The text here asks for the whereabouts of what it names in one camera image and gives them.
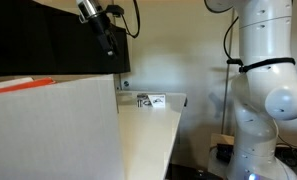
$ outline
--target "cardboard box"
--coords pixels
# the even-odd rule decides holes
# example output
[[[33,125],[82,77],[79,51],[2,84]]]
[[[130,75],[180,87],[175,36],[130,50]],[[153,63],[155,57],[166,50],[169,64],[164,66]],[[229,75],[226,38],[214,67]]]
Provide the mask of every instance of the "cardboard box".
[[[112,75],[0,94],[0,180],[123,179]]]

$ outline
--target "black strap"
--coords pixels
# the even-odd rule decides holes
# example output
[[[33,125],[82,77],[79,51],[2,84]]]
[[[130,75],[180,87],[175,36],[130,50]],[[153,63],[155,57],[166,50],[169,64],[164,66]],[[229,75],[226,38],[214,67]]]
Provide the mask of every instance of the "black strap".
[[[261,67],[261,66],[265,66],[265,65],[269,65],[269,64],[277,64],[277,63],[292,63],[294,65],[296,65],[296,61],[294,58],[273,58],[273,59],[266,59],[264,61],[260,61],[248,66],[241,66],[239,68],[239,72],[240,73],[247,73],[249,70],[257,68],[257,67]]]

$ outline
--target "black panel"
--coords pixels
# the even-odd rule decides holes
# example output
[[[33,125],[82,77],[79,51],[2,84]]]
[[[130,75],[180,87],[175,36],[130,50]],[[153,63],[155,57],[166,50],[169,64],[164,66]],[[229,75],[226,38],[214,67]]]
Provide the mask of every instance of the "black panel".
[[[126,31],[114,27],[120,55],[111,59],[78,16],[31,0],[0,1],[0,75],[130,71]]]

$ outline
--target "white table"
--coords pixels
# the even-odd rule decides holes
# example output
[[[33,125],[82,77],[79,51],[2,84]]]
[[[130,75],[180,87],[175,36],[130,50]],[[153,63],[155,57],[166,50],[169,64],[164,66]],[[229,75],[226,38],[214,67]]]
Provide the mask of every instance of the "white table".
[[[117,93],[126,180],[163,180],[186,95],[166,93],[165,108],[139,108],[138,93]]]

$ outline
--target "white wall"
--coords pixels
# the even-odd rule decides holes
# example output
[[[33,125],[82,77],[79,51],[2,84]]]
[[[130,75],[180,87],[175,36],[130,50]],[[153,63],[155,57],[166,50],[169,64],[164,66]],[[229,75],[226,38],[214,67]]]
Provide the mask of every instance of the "white wall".
[[[115,0],[115,3],[125,8],[134,32],[132,1]],[[132,71],[122,75],[122,82],[130,84],[123,88],[187,93],[188,106],[182,115],[172,161],[206,167],[210,135],[220,133],[221,128],[227,66],[222,41],[232,11],[212,14],[203,0],[138,0],[138,4],[141,34],[129,42]],[[294,18],[293,54],[297,57],[297,10]],[[121,26],[122,22],[117,20],[117,25]],[[233,34],[233,55],[238,56],[238,31]],[[237,68],[233,67],[230,78],[235,74]],[[230,92],[228,95],[225,132],[232,134],[234,116]],[[280,126],[286,138],[297,137],[297,132],[294,133],[297,122]]]

